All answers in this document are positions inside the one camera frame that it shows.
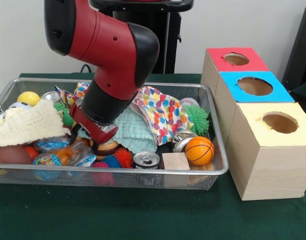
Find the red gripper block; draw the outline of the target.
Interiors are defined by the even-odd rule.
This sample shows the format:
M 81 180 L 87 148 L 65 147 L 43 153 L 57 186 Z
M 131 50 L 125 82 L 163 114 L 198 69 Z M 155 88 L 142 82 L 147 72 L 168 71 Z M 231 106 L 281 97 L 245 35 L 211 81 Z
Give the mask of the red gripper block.
M 108 142 L 116 135 L 118 131 L 118 126 L 116 126 L 115 124 L 105 126 L 96 123 L 95 121 L 87 117 L 86 114 L 83 112 L 80 103 L 75 102 L 70 107 L 69 114 L 76 122 L 76 125 L 71 130 L 69 143 L 73 144 L 75 142 L 78 136 L 79 129 L 83 128 L 86 134 L 92 139 L 90 140 L 90 147 L 92 148 L 96 156 L 99 155 L 99 145 Z

